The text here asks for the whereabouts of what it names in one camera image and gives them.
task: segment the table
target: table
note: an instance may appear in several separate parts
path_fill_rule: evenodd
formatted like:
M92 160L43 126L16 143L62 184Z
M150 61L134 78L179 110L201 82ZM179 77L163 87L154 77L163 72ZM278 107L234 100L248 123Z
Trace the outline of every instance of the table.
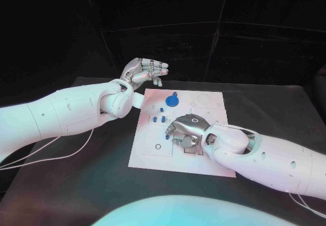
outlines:
M108 82L77 78L74 86ZM228 122L261 134L290 140L326 154L326 125L300 86L267 86L164 81L159 88L146 82L137 89L186 89L224 94ZM140 110L95 128L82 151L72 157L22 167L0 202L0 224L91 225L111 210L140 199L183 194L238 203L291 223L326 225L326 219L302 208L287 193L237 178L128 168ZM61 137L26 160L75 152L89 132ZM36 143L32 151L52 138ZM325 212L326 201L306 197L312 208Z

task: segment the white board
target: white board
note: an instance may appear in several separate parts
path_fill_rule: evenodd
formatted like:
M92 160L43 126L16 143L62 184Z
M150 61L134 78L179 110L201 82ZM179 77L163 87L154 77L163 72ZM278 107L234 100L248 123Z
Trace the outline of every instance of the white board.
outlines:
M179 105L169 107L166 98L177 93ZM183 138L175 133L169 139L164 131L175 119L189 113L203 117L209 124L215 121L228 123L227 111L221 92L203 92L169 89L146 89L146 102L140 111L134 144L130 154L128 167L196 173L214 176L235 177L235 171L221 167L201 148L186 153L182 147L172 143L173 138Z

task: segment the small blue piece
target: small blue piece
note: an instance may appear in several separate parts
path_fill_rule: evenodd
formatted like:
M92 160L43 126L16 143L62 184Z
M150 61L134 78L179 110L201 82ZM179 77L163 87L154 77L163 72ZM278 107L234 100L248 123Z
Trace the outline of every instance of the small blue piece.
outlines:
M179 104L179 98L177 98L176 96L177 96L177 94L176 94L176 92L175 92L173 95L169 96L169 97L166 98L166 100L164 100L167 106L170 106L170 107L176 107L177 104Z

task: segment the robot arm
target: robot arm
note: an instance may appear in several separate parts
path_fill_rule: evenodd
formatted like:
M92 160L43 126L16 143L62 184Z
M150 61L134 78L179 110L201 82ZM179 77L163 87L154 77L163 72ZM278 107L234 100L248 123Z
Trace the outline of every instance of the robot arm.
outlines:
M120 79L58 90L27 104L0 108L0 162L27 144L79 134L123 118L133 106L141 108L144 96L134 89L147 80L162 86L157 76L167 74L166 68L164 63L136 58Z
M177 145L195 148L199 141L211 159L244 177L278 191L326 200L326 155L251 130L209 125L193 114L176 119L166 134L175 130L185 134L183 140L173 139Z

